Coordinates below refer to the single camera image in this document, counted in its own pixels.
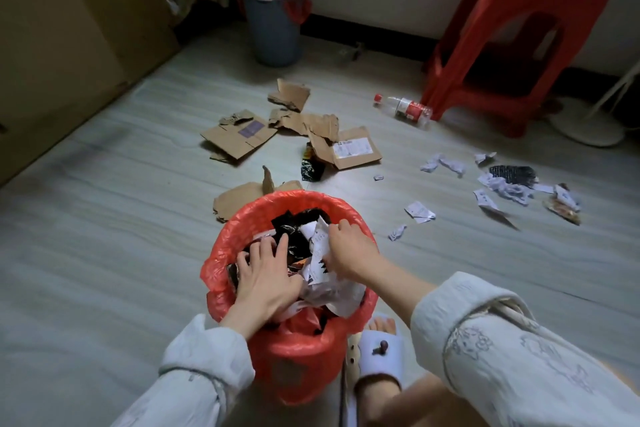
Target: plastic bottle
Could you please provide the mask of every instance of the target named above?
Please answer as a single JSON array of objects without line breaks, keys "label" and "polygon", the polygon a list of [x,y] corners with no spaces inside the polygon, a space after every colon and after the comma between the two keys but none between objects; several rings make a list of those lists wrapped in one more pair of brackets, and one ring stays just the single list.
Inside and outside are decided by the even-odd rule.
[{"label": "plastic bottle", "polygon": [[381,108],[385,113],[402,117],[424,128],[431,119],[431,109],[408,98],[396,96],[383,96],[378,93],[373,98],[373,106]]}]

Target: right hand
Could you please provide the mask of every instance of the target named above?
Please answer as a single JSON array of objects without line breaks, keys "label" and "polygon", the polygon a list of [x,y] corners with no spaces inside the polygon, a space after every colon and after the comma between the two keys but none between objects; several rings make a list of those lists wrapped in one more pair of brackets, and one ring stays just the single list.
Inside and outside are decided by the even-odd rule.
[{"label": "right hand", "polygon": [[329,225],[329,248],[323,257],[327,269],[355,282],[362,283],[366,269],[380,257],[376,244],[347,220]]}]

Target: white slipper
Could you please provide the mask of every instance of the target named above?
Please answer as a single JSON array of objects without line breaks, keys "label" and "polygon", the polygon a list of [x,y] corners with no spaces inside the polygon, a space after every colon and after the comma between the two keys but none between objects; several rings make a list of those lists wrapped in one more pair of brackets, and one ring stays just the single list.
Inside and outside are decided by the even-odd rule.
[{"label": "white slipper", "polygon": [[[389,319],[374,313],[371,319]],[[399,334],[369,329],[349,337],[344,361],[342,390],[342,427],[357,427],[358,409],[355,388],[359,381],[372,375],[388,375],[402,388],[404,372],[404,340]]]}]

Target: hand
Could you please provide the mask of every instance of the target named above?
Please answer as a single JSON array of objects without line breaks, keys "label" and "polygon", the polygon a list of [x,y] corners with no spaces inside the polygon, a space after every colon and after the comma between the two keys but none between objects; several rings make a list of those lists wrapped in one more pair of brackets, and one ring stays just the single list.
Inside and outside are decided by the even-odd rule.
[{"label": "hand", "polygon": [[275,240],[265,237],[253,243],[249,253],[238,253],[236,303],[220,322],[221,326],[249,339],[270,318],[298,299],[304,279],[300,274],[289,277],[287,273],[288,245],[289,236],[284,234],[274,255]]},{"label": "hand", "polygon": [[358,225],[350,225],[347,220],[329,225],[329,248],[330,253],[323,259],[327,269],[340,278],[360,283],[366,269],[380,258],[376,244]]}]

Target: gray tile floor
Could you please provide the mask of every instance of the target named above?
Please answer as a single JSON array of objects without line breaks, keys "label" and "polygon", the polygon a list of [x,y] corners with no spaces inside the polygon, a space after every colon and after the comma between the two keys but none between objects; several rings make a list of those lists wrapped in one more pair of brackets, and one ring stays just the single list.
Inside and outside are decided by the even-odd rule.
[{"label": "gray tile floor", "polygon": [[[203,37],[0,189],[3,425],[108,425],[154,381],[164,347],[206,310],[198,275],[222,226],[213,198],[260,180],[263,164],[276,181],[300,178],[303,137],[278,134],[239,167],[201,147],[199,131],[224,115],[249,108],[266,117],[279,76],[311,87],[305,110],[369,127],[381,164],[308,188],[352,204],[383,253],[435,283],[462,270],[513,289],[544,325],[640,383],[636,145],[587,148],[544,122],[509,140],[463,108],[420,131],[371,108],[377,92],[419,98],[420,63],[379,53],[350,63],[338,44],[303,43],[299,64],[269,69],[252,58],[243,25]],[[568,183],[584,224],[549,213],[541,196],[528,208],[495,197],[520,231],[489,220],[472,194],[473,153],[483,150],[532,165],[545,183]],[[437,152],[466,162],[465,177],[420,172]],[[374,182],[376,173],[385,179]],[[417,199],[435,221],[412,223],[403,208]],[[403,223],[391,243],[388,232]],[[406,349],[411,382],[422,371]],[[325,426],[337,414],[335,385],[300,408],[270,405],[257,391],[243,402],[229,425]]]}]

